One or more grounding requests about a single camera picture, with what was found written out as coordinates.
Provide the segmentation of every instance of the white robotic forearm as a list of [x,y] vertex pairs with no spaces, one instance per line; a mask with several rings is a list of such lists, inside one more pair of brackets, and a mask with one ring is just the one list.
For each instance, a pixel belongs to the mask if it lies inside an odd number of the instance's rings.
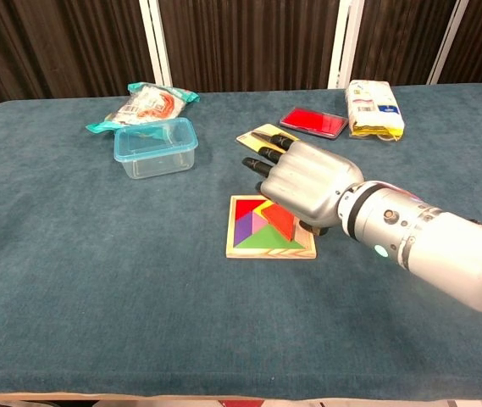
[[314,232],[342,225],[344,232],[396,261],[467,306],[482,312],[482,225],[422,202],[379,181],[365,181],[343,157],[305,142],[273,136],[287,149],[243,163],[267,176],[259,190]]

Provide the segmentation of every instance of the orange tangram piece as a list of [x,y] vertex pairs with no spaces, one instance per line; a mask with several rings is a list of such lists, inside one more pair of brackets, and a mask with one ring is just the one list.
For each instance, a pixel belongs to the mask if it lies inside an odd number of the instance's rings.
[[293,240],[295,217],[290,212],[274,203],[262,210],[261,213],[286,240],[290,242]]

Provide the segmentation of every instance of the plastic container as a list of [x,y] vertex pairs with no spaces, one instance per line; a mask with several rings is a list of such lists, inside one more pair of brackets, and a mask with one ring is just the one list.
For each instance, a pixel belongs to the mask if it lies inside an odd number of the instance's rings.
[[189,170],[197,136],[191,122],[178,117],[145,125],[130,125],[114,133],[114,159],[133,179]]

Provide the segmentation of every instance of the yellow package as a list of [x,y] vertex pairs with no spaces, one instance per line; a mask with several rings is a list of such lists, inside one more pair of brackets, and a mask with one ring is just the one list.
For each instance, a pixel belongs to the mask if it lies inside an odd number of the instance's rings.
[[385,81],[351,81],[346,89],[350,136],[398,142],[404,133],[401,110]]

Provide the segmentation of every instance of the green tangram piece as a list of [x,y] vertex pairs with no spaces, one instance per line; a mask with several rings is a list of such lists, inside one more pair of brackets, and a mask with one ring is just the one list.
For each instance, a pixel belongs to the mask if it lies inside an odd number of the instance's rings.
[[259,231],[247,237],[235,248],[304,248],[300,243],[285,238],[271,225],[266,225]]

